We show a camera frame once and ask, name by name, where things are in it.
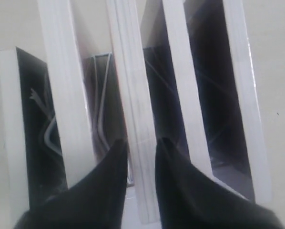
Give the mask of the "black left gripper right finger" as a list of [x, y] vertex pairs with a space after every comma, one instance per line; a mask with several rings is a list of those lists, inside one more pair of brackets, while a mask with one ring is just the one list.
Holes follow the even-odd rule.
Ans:
[[169, 138], [157, 141], [156, 194], [163, 229], [283, 229], [276, 214], [215, 183]]

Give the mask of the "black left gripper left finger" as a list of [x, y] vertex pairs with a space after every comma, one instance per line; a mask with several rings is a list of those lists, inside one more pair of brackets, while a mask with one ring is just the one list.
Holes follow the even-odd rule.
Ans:
[[127, 188], [127, 144], [118, 139], [80, 182], [26, 211], [16, 229], [119, 229]]

